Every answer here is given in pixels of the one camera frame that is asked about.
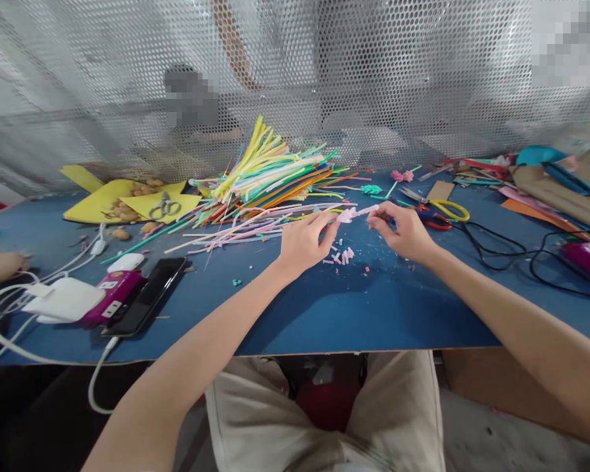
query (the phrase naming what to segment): person's hand holding craft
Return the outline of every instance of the person's hand holding craft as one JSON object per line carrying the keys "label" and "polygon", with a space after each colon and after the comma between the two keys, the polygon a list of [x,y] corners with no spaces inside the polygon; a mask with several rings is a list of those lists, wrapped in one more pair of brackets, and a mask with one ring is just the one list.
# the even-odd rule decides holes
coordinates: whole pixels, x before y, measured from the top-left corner
{"label": "person's hand holding craft", "polygon": [[[394,219],[397,230],[389,226]],[[369,229],[375,229],[387,245],[399,256],[428,266],[441,249],[431,239],[417,212],[400,208],[391,202],[383,202],[378,210],[367,216]]]}
{"label": "person's hand holding craft", "polygon": [[339,225],[336,213],[323,211],[286,225],[282,230],[282,250],[276,263],[296,279],[330,254]]}

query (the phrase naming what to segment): pink power bank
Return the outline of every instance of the pink power bank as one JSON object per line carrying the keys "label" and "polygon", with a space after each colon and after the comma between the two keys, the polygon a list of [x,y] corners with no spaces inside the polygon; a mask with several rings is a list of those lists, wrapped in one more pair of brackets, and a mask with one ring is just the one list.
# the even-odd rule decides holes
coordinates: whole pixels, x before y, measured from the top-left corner
{"label": "pink power bank", "polygon": [[80,322],[89,326],[107,323],[113,314],[134,294],[142,288],[146,279],[141,271],[116,271],[107,276],[96,286],[105,290],[105,298],[88,311]]}

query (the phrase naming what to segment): black phone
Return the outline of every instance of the black phone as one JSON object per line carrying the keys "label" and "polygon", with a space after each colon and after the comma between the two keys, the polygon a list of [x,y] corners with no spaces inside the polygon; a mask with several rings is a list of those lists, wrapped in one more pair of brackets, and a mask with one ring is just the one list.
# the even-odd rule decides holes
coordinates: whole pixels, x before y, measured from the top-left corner
{"label": "black phone", "polygon": [[124,316],[103,329],[100,335],[128,338],[137,334],[160,312],[181,279],[186,262],[186,258],[160,259]]}

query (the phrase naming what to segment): metal mesh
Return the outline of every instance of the metal mesh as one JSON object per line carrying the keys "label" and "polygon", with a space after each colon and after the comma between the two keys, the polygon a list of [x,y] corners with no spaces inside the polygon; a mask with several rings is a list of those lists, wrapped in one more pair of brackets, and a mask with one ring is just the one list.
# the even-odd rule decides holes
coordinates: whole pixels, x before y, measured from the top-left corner
{"label": "metal mesh", "polygon": [[590,88],[531,83],[531,0],[0,1],[0,182],[223,171],[259,114],[294,151],[404,168],[543,144]]}

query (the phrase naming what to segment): yellow paper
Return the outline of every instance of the yellow paper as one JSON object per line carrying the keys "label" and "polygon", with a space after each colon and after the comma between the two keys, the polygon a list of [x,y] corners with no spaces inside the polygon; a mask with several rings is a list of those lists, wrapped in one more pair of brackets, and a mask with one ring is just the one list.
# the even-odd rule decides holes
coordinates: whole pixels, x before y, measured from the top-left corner
{"label": "yellow paper", "polygon": [[[162,201],[162,194],[163,191],[160,193],[154,193],[153,195],[143,195],[141,197],[123,197],[121,200],[133,208],[140,215],[148,218],[151,209],[156,207]],[[174,215],[166,215],[164,218],[157,220],[158,222],[165,224],[172,223],[175,221],[175,219],[177,219],[178,216],[184,215],[194,210],[194,208],[199,204],[199,200],[201,200],[200,195],[180,195],[179,193],[174,194],[170,191],[168,191],[168,196],[171,200],[179,202],[182,206],[182,209]]]}
{"label": "yellow paper", "polygon": [[[111,218],[107,218],[104,213],[111,214],[111,203],[117,198],[120,198],[122,201],[125,201],[125,199],[122,197],[124,195],[128,195],[129,192],[131,192],[131,187],[133,186],[133,184],[135,184],[135,182],[133,182],[132,180],[112,180],[110,183],[105,184],[100,189],[92,193],[92,195],[89,195],[85,199],[81,200],[75,206],[73,206],[67,212],[65,212],[64,219],[81,223],[123,223],[123,221],[120,218],[116,218],[114,216],[112,216]],[[185,182],[180,182],[179,184],[163,186],[162,192],[167,191],[171,197],[173,197],[173,195],[177,197],[179,196],[179,193],[184,189],[185,184]],[[161,193],[156,193],[153,195],[144,195],[143,197],[127,197],[127,200],[143,199],[148,197],[154,197],[156,195],[158,195],[157,201],[161,201]],[[134,208],[129,202],[125,201],[125,203],[140,214],[138,221],[149,220],[148,211],[145,215],[137,208]]]}
{"label": "yellow paper", "polygon": [[98,177],[93,175],[93,173],[83,166],[63,166],[59,172],[68,177],[79,187],[86,189],[89,193],[94,193],[104,185]]}

